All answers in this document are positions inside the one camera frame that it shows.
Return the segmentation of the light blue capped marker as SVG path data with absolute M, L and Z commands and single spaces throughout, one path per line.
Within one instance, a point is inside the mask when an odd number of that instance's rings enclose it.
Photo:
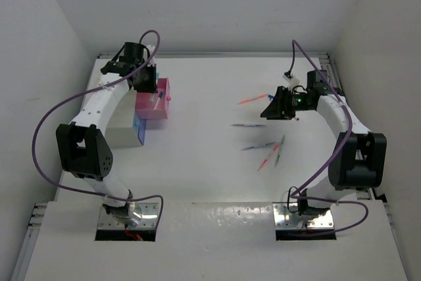
M 158 108 L 160 100 L 161 100 L 160 95 L 155 94 L 154 99 L 153 99 L 153 110 L 156 110 Z

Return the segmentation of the pink drawer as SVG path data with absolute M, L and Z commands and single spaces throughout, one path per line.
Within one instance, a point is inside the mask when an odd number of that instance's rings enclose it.
M 168 78 L 159 78 L 156 93 L 137 93 L 135 110 L 140 119 L 168 119 L 170 82 Z

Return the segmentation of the blue transparent drawer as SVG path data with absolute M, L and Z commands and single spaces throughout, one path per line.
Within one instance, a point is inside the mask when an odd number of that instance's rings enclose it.
M 132 128 L 136 133 L 137 142 L 139 146 L 143 146 L 145 143 L 145 130 L 146 130 L 146 123 L 145 119 L 140 118 L 136 112 L 134 112 L 134 118 L 132 122 Z

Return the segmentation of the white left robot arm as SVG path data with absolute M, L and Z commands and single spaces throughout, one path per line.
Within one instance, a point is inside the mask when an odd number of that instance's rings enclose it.
M 154 45 L 126 42 L 101 69 L 97 90 L 69 124 L 56 130 L 63 170 L 84 180 L 102 197 L 106 213 L 120 222 L 134 217 L 131 191 L 113 174 L 113 154 L 106 139 L 108 123 L 130 90 L 157 90 Z

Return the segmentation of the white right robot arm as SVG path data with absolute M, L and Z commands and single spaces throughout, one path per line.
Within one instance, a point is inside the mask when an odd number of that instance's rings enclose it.
M 332 156 L 322 165 L 327 175 L 315 186 L 308 179 L 294 194 L 297 211 L 314 217 L 353 192 L 377 188 L 384 174 L 387 138 L 372 132 L 352 112 L 346 98 L 333 87 L 324 70 L 307 74 L 307 87 L 297 93 L 293 88 L 278 87 L 261 117 L 267 120 L 292 120 L 298 111 L 316 111 L 336 138 Z

